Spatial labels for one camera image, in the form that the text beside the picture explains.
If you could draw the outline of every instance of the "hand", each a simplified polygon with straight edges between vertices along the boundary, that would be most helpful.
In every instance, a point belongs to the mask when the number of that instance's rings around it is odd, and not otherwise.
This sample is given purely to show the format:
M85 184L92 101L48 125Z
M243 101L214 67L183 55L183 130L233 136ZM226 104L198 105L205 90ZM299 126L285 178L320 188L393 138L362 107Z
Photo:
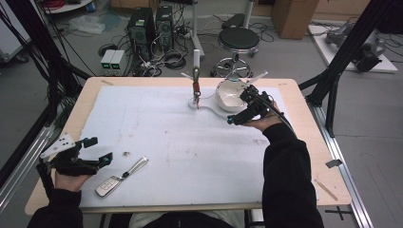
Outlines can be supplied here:
M278 110L277 103L273 101L273 106ZM244 126L253 126L257 130L263 132L267 127L281 123L281 119L275 114L275 112L270 109L269 113L267 113L266 117L258 120L252 120L247 123L244 123Z
M90 175L81 175L78 177L67 176L63 174L59 174L56 171L55 175L55 188L65 189L70 192L78 192L80 191L83 184L88 180Z

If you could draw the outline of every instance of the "round black stool seat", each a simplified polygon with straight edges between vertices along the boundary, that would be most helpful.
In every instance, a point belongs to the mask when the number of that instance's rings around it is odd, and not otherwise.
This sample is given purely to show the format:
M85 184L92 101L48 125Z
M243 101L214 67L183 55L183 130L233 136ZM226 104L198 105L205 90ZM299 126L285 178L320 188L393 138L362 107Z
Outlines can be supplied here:
M226 28L220 32L219 43L224 48L248 50L258 45L259 37L248 28Z

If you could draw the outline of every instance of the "table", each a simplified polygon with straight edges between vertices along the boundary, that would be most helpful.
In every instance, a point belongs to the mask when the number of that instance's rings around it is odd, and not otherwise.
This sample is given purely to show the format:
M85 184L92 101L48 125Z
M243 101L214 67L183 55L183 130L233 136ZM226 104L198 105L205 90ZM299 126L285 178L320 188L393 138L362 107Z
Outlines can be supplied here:
M201 89L204 86L217 86L219 78L200 78ZM332 159L304 98L291 79L260 79L254 85L259 87L276 87L292 120L293 128L299 139L306 141L312 160L312 176L319 194L317 205L347 205L351 197L337 168L328 168L325 163ZM86 85L74 106L63 132L68 132L73 140L78 141L86 124L88 115L94 106L98 92L103 86L191 86L185 78L108 78L96 77L86 81ZM46 206L48 199L42 183L38 181L26 206L26 213L32 215L38 208ZM173 210L212 210L212 209L255 209L260 202L227 204L192 204L160 206L123 206L82 208L84 213L122 213Z

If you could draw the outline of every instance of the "cardboard box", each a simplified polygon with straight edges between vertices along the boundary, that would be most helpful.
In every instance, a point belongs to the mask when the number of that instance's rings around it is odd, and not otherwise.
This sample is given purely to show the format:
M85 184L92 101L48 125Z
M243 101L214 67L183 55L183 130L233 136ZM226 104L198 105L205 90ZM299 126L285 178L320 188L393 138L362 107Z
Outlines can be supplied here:
M159 2L159 0L110 0L110 5L114 9L152 8L155 12Z
M302 39L319 0L277 0L272 21L279 38Z
M266 5L266 4L261 4L259 0L255 0L253 8L252 8L252 15L254 16L271 16L272 15L272 10L273 10L273 5Z

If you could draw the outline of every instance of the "white bowl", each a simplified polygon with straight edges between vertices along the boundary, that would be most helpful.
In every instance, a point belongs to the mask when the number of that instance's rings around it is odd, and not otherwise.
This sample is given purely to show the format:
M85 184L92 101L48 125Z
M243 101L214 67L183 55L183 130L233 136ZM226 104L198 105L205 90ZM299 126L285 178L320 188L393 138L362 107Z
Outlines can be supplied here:
M229 112L239 112L245 108L245 103L240 99L245 83L241 80L231 81L225 79L216 89L216 100L219 107Z

